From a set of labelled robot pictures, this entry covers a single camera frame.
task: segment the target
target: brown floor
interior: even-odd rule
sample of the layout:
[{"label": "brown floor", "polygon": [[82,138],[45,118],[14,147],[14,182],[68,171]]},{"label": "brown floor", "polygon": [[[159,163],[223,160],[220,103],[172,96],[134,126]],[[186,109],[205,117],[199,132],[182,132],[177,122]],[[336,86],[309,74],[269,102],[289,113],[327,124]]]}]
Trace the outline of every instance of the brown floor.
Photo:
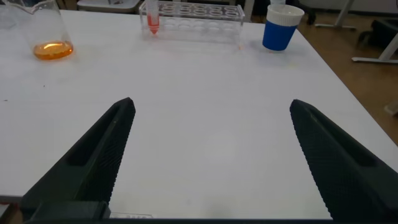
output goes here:
[{"label": "brown floor", "polygon": [[[317,23],[333,24],[337,14],[317,13]],[[353,63],[352,57],[379,57],[383,49],[367,45],[357,46],[359,34],[371,30],[371,23],[379,17],[349,14],[347,29],[316,28],[308,26],[303,18],[298,30],[310,42],[324,61],[367,109],[380,127],[398,144],[398,118],[384,111],[384,107],[398,100],[398,65]],[[264,22],[264,17],[253,17],[253,22]]]}]

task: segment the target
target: chair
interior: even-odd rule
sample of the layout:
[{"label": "chair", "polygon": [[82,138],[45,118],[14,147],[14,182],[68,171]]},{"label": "chair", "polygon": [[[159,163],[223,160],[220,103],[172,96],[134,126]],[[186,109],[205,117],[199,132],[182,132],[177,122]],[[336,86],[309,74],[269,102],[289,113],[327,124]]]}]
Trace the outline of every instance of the chair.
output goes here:
[{"label": "chair", "polygon": [[139,0],[80,0],[78,10],[113,13],[132,13],[137,10]]}]

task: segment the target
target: white table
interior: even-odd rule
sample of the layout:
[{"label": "white table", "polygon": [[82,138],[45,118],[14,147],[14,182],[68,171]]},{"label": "white table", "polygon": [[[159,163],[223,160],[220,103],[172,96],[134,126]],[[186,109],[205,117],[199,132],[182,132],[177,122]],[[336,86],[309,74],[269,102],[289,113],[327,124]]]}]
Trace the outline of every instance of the white table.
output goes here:
[{"label": "white table", "polygon": [[229,50],[144,41],[139,16],[62,16],[76,54],[58,62],[36,60],[15,30],[0,30],[2,195],[26,193],[127,96],[137,113],[114,212],[330,218],[290,118],[296,98],[398,170],[397,146],[299,32],[284,53],[269,54],[263,24],[245,24],[243,49]]}]

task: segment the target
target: glass beaker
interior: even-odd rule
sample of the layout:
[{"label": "glass beaker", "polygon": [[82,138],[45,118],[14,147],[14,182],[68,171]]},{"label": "glass beaker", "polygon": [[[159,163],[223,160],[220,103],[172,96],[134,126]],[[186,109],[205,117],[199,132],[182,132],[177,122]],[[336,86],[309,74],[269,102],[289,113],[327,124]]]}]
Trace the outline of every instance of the glass beaker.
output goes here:
[{"label": "glass beaker", "polygon": [[65,24],[55,0],[3,0],[28,42],[42,60],[65,57],[73,52]]}]

